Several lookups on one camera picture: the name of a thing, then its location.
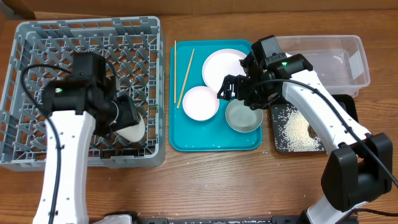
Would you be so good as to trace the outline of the grey round bowl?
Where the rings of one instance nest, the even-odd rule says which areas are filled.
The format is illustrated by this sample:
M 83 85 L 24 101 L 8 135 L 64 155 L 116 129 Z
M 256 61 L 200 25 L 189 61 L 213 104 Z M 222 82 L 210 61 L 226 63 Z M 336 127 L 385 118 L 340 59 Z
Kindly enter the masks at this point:
M 260 109 L 250 109 L 244 105 L 244 101 L 233 100 L 226 107 L 225 117 L 228 125 L 235 131 L 249 133 L 262 124 L 263 112 Z

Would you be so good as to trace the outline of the brown food scrap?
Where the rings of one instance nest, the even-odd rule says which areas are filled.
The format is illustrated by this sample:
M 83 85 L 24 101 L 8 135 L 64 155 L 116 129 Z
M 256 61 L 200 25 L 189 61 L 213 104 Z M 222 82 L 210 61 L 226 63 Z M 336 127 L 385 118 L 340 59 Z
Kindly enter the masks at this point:
M 307 128 L 308 131 L 308 135 L 312 138 L 312 139 L 316 139 L 317 138 L 317 134 L 314 131 L 314 129 L 309 125 Z

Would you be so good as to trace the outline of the pink bowl with rice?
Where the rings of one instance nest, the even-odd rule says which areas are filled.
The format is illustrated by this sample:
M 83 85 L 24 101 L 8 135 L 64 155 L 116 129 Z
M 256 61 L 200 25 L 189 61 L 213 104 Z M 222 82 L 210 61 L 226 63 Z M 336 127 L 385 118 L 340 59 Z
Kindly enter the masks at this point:
M 220 101 L 211 88 L 196 86 L 186 92 L 182 106 L 189 118 L 195 121 L 206 121 L 217 113 Z

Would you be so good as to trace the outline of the large white round plate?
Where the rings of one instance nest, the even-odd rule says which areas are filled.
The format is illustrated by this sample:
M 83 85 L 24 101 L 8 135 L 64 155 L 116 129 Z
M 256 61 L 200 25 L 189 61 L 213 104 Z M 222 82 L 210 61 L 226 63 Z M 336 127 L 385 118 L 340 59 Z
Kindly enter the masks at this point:
M 225 76 L 245 76 L 240 64 L 240 60 L 244 58 L 246 54 L 236 49 L 221 49 L 213 52 L 202 66 L 202 78 L 205 85 L 218 93 Z

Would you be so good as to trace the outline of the small white cup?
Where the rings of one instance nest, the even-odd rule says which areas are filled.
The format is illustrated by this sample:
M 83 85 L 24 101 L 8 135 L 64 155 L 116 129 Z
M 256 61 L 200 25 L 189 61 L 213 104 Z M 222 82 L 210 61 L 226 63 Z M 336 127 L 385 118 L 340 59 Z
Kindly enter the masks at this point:
M 137 125 L 117 130 L 116 133 L 130 142 L 140 141 L 146 133 L 146 126 L 143 117 L 139 115 L 139 118 L 140 120 Z

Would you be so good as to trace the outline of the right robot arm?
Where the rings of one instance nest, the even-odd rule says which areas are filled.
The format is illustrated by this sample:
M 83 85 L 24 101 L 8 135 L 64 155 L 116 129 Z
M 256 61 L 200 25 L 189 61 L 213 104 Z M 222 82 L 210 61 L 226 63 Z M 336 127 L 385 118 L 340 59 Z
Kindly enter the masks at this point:
M 253 43 L 240 64 L 244 74 L 227 75 L 217 97 L 237 99 L 252 110 L 267 109 L 284 98 L 301 112 L 327 151 L 323 195 L 300 214 L 298 223 L 340 223 L 397 185 L 392 141 L 353 119 L 303 55 L 287 55 L 270 35 Z

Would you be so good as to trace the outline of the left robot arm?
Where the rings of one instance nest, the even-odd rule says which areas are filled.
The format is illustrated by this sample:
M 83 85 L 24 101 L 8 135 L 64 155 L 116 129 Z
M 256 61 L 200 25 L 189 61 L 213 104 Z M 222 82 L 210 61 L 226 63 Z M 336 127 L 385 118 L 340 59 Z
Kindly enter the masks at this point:
M 117 77 L 106 76 L 109 64 L 96 53 L 76 53 L 68 76 L 49 82 L 42 92 L 47 152 L 34 223 L 88 223 L 86 175 L 91 138 L 117 133 L 138 142 L 144 137 L 144 120 L 132 98 L 117 96 Z

